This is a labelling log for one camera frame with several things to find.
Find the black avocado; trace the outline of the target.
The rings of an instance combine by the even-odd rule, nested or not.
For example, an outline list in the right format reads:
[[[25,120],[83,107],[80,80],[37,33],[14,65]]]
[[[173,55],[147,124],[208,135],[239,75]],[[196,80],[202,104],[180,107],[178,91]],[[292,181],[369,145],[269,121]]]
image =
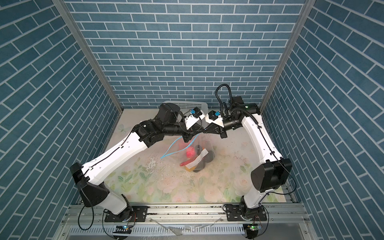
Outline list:
[[[193,172],[198,173],[198,172],[200,172],[201,170],[203,170],[205,167],[206,167],[206,162],[205,162],[205,161],[201,161],[201,162],[196,166],[196,168],[193,170]]]
[[[215,152],[214,151],[208,151],[208,153],[204,156],[204,162],[205,163],[211,163],[215,158]]]

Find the yellow lemon food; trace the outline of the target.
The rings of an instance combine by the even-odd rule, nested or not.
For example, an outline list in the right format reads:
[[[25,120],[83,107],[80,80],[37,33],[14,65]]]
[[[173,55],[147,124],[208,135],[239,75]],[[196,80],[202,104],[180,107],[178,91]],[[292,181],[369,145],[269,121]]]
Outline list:
[[[192,168],[188,168],[187,166],[185,166],[185,169],[188,171],[188,172],[192,172],[195,170],[196,167],[192,167]]]

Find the clear zip top bag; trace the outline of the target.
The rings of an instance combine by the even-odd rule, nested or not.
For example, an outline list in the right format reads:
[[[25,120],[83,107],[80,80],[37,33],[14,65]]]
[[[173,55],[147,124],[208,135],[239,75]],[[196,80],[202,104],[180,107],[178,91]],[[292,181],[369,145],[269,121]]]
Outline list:
[[[208,135],[198,134],[189,142],[177,138],[161,157],[173,161],[188,172],[198,173],[216,158],[216,153]]]

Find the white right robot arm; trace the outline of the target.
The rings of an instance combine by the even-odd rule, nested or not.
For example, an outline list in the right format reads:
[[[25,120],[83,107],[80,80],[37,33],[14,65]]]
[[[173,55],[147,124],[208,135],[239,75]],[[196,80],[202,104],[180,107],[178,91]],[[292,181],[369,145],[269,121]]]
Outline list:
[[[241,197],[238,214],[245,220],[253,220],[263,212],[262,201],[269,194],[284,185],[290,176],[292,162],[284,158],[275,147],[263,122],[257,104],[245,104],[238,96],[230,101],[230,107],[222,116],[220,111],[210,111],[205,115],[209,124],[205,134],[218,134],[227,137],[227,130],[243,127],[256,150],[254,169],[250,173],[252,187]]]

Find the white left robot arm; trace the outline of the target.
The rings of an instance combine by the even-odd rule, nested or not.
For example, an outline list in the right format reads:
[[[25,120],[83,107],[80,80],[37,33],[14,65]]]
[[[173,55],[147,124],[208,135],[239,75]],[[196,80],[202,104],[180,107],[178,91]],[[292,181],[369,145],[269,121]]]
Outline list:
[[[134,214],[124,195],[111,190],[105,179],[138,153],[162,141],[165,136],[190,140],[201,129],[204,112],[194,108],[185,116],[178,105],[163,103],[157,115],[135,125],[131,132],[111,149],[85,164],[74,163],[71,174],[85,207],[102,207],[116,222],[130,221]]]

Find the red chili pepper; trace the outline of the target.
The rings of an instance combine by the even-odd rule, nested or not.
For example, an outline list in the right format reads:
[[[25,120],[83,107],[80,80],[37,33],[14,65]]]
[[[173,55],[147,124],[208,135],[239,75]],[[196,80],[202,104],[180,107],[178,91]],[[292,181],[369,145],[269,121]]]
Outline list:
[[[193,163],[194,161],[195,161],[194,159],[188,159],[187,161],[180,163],[180,167],[186,166],[190,163]]]

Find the dark purple eggplant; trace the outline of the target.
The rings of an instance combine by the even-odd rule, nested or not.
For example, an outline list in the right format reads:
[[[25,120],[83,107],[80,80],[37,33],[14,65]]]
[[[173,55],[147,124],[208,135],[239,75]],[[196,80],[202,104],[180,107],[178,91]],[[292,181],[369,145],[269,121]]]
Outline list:
[[[195,146],[196,156],[199,156],[201,154],[202,150],[203,150],[203,148],[200,145],[196,145]]]

